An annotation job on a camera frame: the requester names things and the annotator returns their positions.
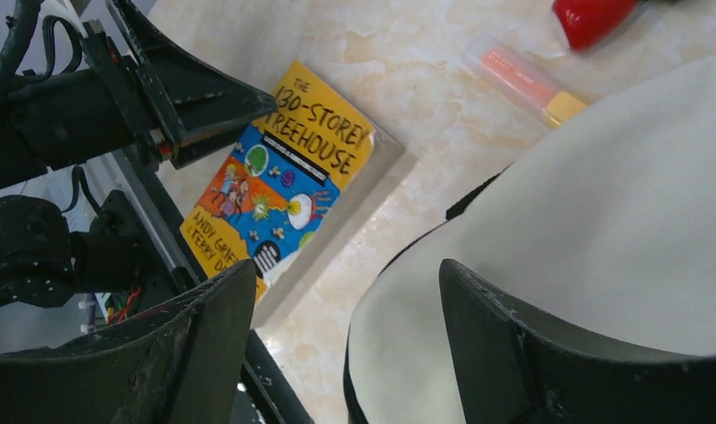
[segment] yellow book cover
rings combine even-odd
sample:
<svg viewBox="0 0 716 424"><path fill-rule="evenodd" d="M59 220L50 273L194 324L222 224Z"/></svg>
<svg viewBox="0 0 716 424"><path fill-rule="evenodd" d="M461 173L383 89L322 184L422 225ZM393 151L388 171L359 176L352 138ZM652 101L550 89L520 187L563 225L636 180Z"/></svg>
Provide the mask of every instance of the yellow book cover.
<svg viewBox="0 0 716 424"><path fill-rule="evenodd" d="M369 160L375 135L299 62L273 94L278 111L244 131L181 225L207 276L253 258L257 301Z"/></svg>

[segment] gray floor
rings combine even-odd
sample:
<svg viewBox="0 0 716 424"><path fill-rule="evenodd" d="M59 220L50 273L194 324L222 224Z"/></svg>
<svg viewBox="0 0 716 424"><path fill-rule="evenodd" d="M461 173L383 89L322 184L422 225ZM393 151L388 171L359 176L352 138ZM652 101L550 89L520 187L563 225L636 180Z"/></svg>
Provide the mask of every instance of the gray floor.
<svg viewBox="0 0 716 424"><path fill-rule="evenodd" d="M148 13L155 0L134 0L144 13ZM12 0L0 0L0 49L7 36L4 17L13 10ZM83 20L100 19L110 36L116 42L119 51L126 51L126 43L118 33L113 19L105 8L104 0L93 0L82 16ZM69 60L66 35L57 30L57 70L63 68ZM40 28L30 43L20 70L45 68L45 55L42 47ZM85 311L79 310L78 302L84 298L79 295L66 305L56 309L41 309L23 304L12 304L0 308L0 353L12 352L41 346L58 346L80 335L80 324L85 322Z"/></svg>

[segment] table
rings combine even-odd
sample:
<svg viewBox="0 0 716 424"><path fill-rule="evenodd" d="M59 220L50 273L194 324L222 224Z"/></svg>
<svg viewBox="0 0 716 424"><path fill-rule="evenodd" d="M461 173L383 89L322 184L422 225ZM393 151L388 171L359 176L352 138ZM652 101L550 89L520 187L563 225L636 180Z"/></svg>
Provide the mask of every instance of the table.
<svg viewBox="0 0 716 424"><path fill-rule="evenodd" d="M265 91L298 58L418 157L287 318L259 330L315 422L347 421L347 327L381 268L549 131L464 69L474 34L499 37L591 102L716 52L716 0L651 4L579 56L559 45L549 9L532 0L157 0L151 20L182 48ZM160 170L182 214L227 153Z"/></svg>

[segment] red pepper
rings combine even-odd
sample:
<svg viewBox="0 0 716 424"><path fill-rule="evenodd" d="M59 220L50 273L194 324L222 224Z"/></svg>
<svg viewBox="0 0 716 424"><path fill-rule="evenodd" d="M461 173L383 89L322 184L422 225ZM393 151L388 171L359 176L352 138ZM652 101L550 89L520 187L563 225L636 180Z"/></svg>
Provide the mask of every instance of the red pepper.
<svg viewBox="0 0 716 424"><path fill-rule="evenodd" d="M569 48L583 51L608 36L636 8L638 0L556 0L553 13Z"/></svg>

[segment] yellow cap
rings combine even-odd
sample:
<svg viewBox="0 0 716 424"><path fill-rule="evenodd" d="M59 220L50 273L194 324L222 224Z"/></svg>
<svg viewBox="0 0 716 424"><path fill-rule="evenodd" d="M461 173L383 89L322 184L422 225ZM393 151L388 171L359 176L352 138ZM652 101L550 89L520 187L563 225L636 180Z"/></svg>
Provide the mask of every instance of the yellow cap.
<svg viewBox="0 0 716 424"><path fill-rule="evenodd" d="M562 91L548 102L544 113L548 125L551 128L557 128L585 108L587 108L587 103Z"/></svg>

